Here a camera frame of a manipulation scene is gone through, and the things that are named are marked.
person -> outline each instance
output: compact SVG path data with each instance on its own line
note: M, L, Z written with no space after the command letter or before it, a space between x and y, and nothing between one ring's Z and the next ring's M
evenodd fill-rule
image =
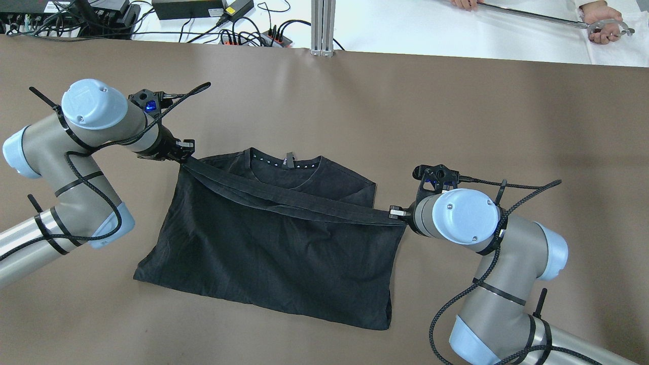
M464 10L476 10L478 3L484 0L450 0L451 4ZM583 12L582 19L584 22L591 24L598 20L615 19L622 21L622 13L608 6L604 0L574 0L575 5ZM620 28L616 24L607 24L602 31L592 33L588 38L593 43L608 44L620 39Z

white sticker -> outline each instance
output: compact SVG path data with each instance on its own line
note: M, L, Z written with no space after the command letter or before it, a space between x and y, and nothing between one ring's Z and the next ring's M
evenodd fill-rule
M57 3L59 3L59 4L63 5L63 6L69 6L71 1L57 1ZM45 5L45 10L43 10L43 12L44 13L58 13L61 10L63 10L63 8L61 8L60 6L57 6L56 4L54 4L54 1L48 1L47 5Z
M223 9L220 9L220 8L208 9L207 11L210 13L210 16L222 16L223 15Z

white surface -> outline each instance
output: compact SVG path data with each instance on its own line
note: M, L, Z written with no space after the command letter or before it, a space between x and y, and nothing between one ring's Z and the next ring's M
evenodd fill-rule
M289 2L289 12L271 13L274 25L289 19L311 22L310 1ZM573 0L490 0L489 3L579 20ZM639 13L634 0L610 0L608 3L623 16ZM147 5L140 5L143 11L148 10ZM267 6L277 10L286 8L282 0L268 0ZM255 8L247 16L260 31L267 30L267 12ZM151 14L141 31L178 32L185 21L159 21ZM214 23L210 18L196 19L190 23L191 31L204 32ZM602 46L590 44L581 29L486 9L467 12L452 6L448 0L337 0L334 38L348 51L649 67L649 48L642 41L649 32L649 25L634 25L634 37L625 36L615 44ZM228 22L225 27L231 29L232 24ZM254 31L245 20L239 20L235 29ZM294 47L310 48L310 31L308 26L296 23L289 25L284 35L294 41ZM186 42L193 37L183 36L182 40ZM143 34L133 39L177 42L178 34ZM216 39L216 36L205 37L197 43Z

robotic arm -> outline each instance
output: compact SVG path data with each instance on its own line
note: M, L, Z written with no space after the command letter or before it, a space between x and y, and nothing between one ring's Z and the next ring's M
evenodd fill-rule
M511 185L503 181L498 197L492 200L477 190L458 188L460 182L483 181L461 176L444 165L419 166L413 177L421 181L415 202L407 209L390 207L391 218L407 221L418 234L483 255L474 284L463 293L466 300L450 335L451 348L459 356L473 365L634 364L542 320L543 299L533 315L523 312L534 281L552 280L565 267L568 246L540 223L498 206L505 186ZM428 182L433 190L424 188ZM450 364L432 339L435 322L446 308L433 320L430 338L435 354Z
M142 90L128 101L103 82L84 79L70 86L61 105L32 88L55 113L7 139L3 154L21 175L43 177L59 204L41 211L35 203L37 215L0 233L0 288L86 241L98 249L127 234L133 217L91 154L121 144L140 158L183 163L194 141L174 138L160 124L162 109L207 87L184 95Z

